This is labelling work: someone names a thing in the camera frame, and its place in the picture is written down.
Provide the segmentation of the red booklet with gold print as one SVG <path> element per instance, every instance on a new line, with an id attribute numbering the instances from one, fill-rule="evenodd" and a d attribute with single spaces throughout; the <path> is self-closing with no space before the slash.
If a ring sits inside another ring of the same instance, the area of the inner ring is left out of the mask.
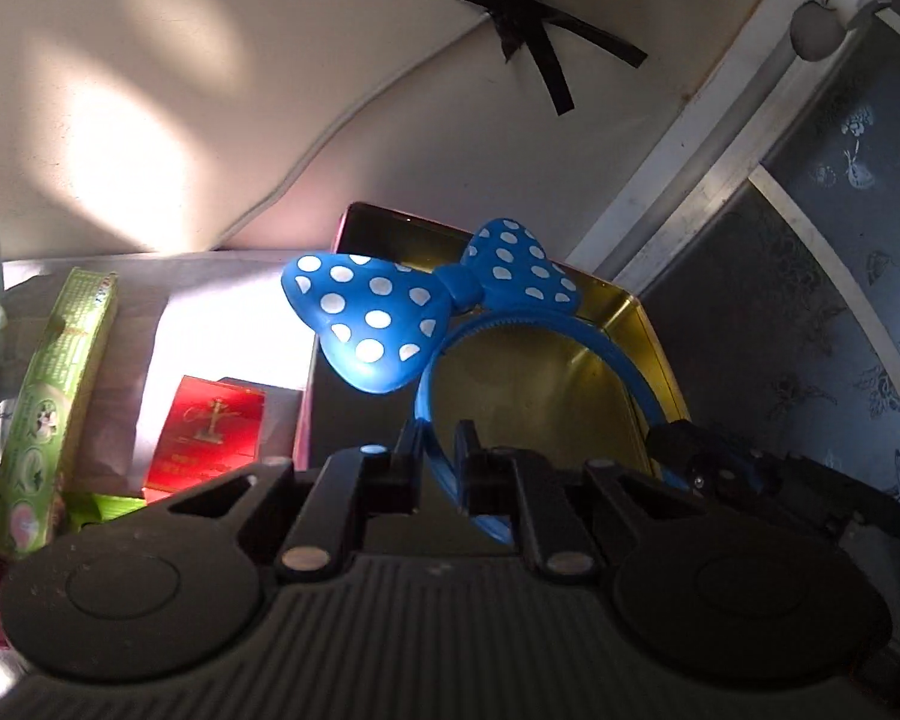
<path id="1" fill-rule="evenodd" d="M 142 483 L 148 504 L 235 472 L 258 458 L 265 394 L 185 376 Z"/>

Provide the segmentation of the blue polka dot bow headband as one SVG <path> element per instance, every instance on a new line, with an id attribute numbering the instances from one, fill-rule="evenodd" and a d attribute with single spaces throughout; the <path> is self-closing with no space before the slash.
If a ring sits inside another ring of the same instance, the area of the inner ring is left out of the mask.
<path id="1" fill-rule="evenodd" d="M 367 395 L 414 388 L 411 416 L 427 431 L 422 458 L 450 502 L 460 473 L 434 431 L 434 379 L 453 346 L 496 328 L 541 330 L 600 359 L 647 427 L 667 424 L 644 372 L 610 335 L 578 315 L 582 291 L 528 227 L 484 223 L 457 260 L 424 271 L 349 252 L 304 252 L 281 275 L 284 298 L 349 387 Z"/>

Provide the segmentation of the green toothpaste box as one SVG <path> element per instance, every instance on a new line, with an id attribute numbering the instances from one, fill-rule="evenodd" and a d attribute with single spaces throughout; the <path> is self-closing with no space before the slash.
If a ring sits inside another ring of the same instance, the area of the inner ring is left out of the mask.
<path id="1" fill-rule="evenodd" d="M 75 268 L 23 376 L 0 463 L 0 557 L 50 543 L 118 310 L 118 277 Z"/>

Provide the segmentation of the pink gold tin box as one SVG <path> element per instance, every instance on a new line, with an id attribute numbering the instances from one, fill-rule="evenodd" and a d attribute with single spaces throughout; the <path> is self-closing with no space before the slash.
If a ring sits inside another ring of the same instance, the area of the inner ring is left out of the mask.
<path id="1" fill-rule="evenodd" d="M 471 238 L 419 216 L 354 203 L 334 247 L 432 270 L 454 262 Z M 670 421 L 689 410 L 640 302 L 614 284 L 569 271 L 582 293 L 578 315 L 610 337 L 639 367 Z M 413 414 L 412 383 L 386 395 L 349 387 L 315 351 L 294 442 L 295 465 L 315 468 L 336 450 L 391 445 Z M 439 362 L 432 382 L 434 427 L 450 449 L 453 429 L 471 419 L 487 445 L 520 445 L 560 468 L 590 458 L 642 472 L 653 463 L 642 444 L 644 421 L 626 388 L 595 355 L 568 338 L 532 327 L 499 327 L 465 338 Z"/>

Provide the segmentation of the black tape cross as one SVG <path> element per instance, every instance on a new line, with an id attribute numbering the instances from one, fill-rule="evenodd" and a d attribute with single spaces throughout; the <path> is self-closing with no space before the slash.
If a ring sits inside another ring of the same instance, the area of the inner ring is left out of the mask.
<path id="1" fill-rule="evenodd" d="M 611 55 L 631 68 L 644 65 L 649 54 L 624 37 L 616 36 L 560 8 L 546 4 L 544 0 L 460 0 L 475 5 L 493 21 L 505 62 L 510 62 L 520 49 L 526 47 L 533 64 L 541 76 L 556 115 L 564 115 L 575 109 L 574 96 L 560 65 L 556 49 L 549 39 L 548 26 L 555 26 L 585 43 Z"/>

